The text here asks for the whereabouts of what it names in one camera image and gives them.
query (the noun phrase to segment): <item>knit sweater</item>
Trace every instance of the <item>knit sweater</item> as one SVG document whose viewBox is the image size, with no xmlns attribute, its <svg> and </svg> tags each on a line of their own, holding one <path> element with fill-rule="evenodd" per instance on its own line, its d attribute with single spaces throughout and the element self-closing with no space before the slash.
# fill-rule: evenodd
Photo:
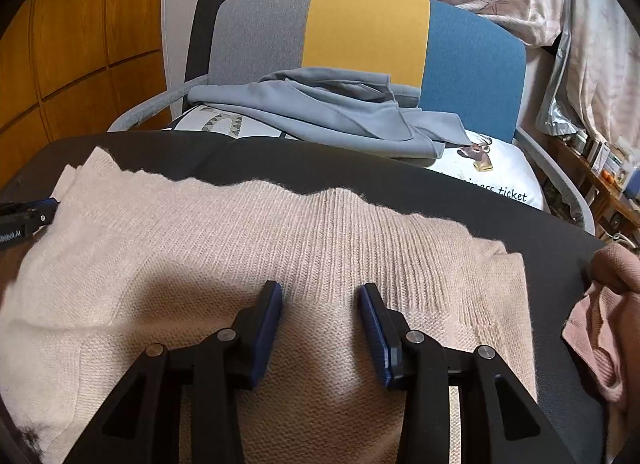
<svg viewBox="0 0 640 464">
<path fill-rule="evenodd" d="M 56 218 L 0 308 L 2 399 L 46 464 L 63 461 L 146 345 L 199 343 L 266 280 L 282 284 L 284 308 L 265 378 L 238 394 L 248 463 L 395 461 L 404 394 L 376 380 L 354 305 L 365 282 L 444 346 L 494 346 L 535 397 L 522 258 L 460 224 L 347 189 L 172 182 L 121 171 L 100 149 L 54 195 Z"/>
</svg>

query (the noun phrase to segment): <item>gray blanket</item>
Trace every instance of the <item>gray blanket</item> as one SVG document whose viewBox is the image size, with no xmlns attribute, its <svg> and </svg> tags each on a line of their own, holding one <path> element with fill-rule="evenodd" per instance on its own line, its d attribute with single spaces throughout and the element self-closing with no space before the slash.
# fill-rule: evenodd
<svg viewBox="0 0 640 464">
<path fill-rule="evenodd" d="M 305 141 L 385 157 L 441 157 L 469 145 L 460 117 L 424 112 L 420 89 L 388 74 L 324 67 L 282 70 L 246 85 L 200 85 L 188 99 L 262 121 Z"/>
</svg>

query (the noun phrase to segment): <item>black table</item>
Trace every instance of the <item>black table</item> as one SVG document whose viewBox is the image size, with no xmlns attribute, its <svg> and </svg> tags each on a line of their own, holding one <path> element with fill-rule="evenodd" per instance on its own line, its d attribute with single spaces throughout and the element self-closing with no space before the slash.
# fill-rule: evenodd
<svg viewBox="0 0 640 464">
<path fill-rule="evenodd" d="M 278 137 L 232 139 L 207 132 L 61 139 L 9 182 L 0 202 L 49 197 L 65 165 L 81 165 L 97 145 L 123 169 L 175 181 L 196 177 L 223 185 L 261 179 L 303 194 L 348 187 L 371 203 L 453 219 L 475 236 L 499 239 L 509 251 L 519 251 L 527 273 L 538 402 L 578 464 L 601 462 L 605 410 L 586 367 L 574 361 L 560 337 L 569 311 L 588 287 L 587 263 L 602 246 L 595 237 L 525 204 L 399 161 Z"/>
</svg>

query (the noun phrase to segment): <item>deer head illustration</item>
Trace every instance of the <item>deer head illustration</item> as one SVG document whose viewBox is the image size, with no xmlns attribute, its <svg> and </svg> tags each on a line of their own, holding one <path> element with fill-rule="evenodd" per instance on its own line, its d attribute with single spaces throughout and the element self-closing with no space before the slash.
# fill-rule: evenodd
<svg viewBox="0 0 640 464">
<path fill-rule="evenodd" d="M 479 135 L 482 137 L 481 143 L 471 143 L 468 147 L 459 148 L 458 155 L 472 159 L 474 168 L 477 171 L 493 170 L 494 165 L 491 164 L 491 159 L 489 159 L 489 150 L 493 141 L 489 136 Z"/>
</svg>

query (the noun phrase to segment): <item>pink cloth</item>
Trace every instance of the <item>pink cloth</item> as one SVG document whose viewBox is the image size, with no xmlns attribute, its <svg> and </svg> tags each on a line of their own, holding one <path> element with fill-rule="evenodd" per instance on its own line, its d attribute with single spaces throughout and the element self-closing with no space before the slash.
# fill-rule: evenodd
<svg viewBox="0 0 640 464">
<path fill-rule="evenodd" d="M 587 363 L 598 389 L 623 415 L 624 438 L 640 419 L 640 259 L 619 244 L 591 261 L 591 287 L 562 337 Z"/>
</svg>

